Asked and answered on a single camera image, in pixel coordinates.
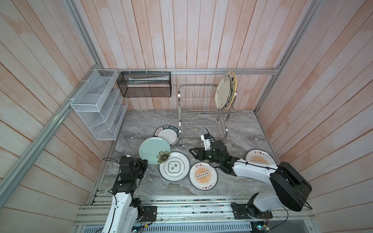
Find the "white plate with flower outline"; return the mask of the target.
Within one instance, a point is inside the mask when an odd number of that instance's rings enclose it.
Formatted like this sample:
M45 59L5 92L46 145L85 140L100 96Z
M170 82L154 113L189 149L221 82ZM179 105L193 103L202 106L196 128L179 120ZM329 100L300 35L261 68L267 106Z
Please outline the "white plate with flower outline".
M171 182L184 179L190 170L189 159L180 152L172 152L169 159L159 165L161 176Z

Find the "pale green plate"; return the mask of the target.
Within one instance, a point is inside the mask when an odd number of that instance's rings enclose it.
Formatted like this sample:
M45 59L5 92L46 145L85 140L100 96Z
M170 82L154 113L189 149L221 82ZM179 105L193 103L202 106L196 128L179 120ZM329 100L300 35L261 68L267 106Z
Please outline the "pale green plate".
M147 160L150 165L165 162L171 154L169 143L159 137L151 137L142 142L139 155L142 160Z

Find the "cream plate with berry sprigs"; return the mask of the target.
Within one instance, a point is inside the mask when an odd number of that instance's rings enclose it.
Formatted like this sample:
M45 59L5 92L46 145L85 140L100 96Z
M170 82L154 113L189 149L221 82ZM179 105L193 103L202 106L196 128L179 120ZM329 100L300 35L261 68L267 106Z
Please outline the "cream plate with berry sprigs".
M228 102L231 93L231 81L228 75L224 75L216 89L215 106L218 110L222 110Z

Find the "cat and stars orange-rim plate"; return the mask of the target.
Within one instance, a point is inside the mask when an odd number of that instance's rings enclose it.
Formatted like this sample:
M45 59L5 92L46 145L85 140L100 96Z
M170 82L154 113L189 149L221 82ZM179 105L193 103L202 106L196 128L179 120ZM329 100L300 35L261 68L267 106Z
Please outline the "cat and stars orange-rim plate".
M226 111L230 109L230 107L233 105L234 98L236 96L236 91L237 91L237 78L234 72L230 71L227 73L227 76L230 79L231 83L231 93L226 105Z

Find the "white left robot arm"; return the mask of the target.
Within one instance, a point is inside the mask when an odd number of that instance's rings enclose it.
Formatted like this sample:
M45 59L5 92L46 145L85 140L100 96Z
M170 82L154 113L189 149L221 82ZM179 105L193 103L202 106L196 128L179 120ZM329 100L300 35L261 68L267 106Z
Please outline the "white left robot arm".
M103 233L130 233L136 221L142 218L142 203L134 193L144 177L148 161L130 155L119 160L119 172L113 187L111 208L102 229Z

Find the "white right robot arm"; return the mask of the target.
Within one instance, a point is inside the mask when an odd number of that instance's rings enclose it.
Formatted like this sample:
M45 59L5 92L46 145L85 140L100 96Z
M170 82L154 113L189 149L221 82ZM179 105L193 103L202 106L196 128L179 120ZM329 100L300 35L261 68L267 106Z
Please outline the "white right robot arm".
M255 193L245 205L246 214L259 218L276 208L302 211L308 205L307 199L312 186L292 165L281 162L278 165L261 165L229 155L227 147L220 140L211 143L204 140L203 148L193 148L189 152L199 161L216 163L225 174L248 177L272 185L274 191L266 194Z

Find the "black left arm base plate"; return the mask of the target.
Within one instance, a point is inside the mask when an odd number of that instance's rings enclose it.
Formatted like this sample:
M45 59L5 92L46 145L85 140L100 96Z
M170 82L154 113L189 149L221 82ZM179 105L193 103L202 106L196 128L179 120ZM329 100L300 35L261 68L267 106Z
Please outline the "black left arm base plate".
M154 222L157 218L157 206L145 206L138 208L139 214L137 221Z

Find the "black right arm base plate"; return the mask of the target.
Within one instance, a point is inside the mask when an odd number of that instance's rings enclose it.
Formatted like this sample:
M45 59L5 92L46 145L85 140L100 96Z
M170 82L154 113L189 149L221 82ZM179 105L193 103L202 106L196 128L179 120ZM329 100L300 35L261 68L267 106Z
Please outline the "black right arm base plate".
M271 219L273 214L271 211L260 212L255 206L249 204L231 203L231 208L235 219Z

